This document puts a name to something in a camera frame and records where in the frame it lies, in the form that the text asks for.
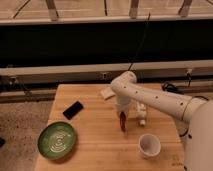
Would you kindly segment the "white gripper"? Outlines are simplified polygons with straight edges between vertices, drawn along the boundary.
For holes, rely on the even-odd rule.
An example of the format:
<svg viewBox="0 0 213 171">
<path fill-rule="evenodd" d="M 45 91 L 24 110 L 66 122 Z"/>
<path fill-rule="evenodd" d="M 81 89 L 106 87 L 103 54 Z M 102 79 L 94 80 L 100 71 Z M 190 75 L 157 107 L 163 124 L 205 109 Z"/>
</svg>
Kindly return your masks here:
<svg viewBox="0 0 213 171">
<path fill-rule="evenodd" d="M 120 119 L 121 112 L 125 113 L 126 120 L 131 118 L 131 114 L 132 114 L 132 112 L 130 110 L 131 103 L 132 103 L 131 99 L 127 96 L 121 96 L 121 95 L 116 96 L 115 106 L 117 109 L 116 116 L 118 119 Z"/>
</svg>

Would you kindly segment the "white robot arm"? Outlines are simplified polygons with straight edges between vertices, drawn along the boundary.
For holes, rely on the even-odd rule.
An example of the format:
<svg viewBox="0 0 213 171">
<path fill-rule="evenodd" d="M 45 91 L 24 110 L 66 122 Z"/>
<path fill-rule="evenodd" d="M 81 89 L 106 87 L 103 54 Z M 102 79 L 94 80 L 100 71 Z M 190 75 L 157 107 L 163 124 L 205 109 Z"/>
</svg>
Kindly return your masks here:
<svg viewBox="0 0 213 171">
<path fill-rule="evenodd" d="M 185 147 L 185 171 L 213 171 L 213 100 L 138 86 L 126 71 L 110 84 L 117 97 L 118 114 L 128 114 L 131 100 L 142 102 L 189 124 Z"/>
</svg>

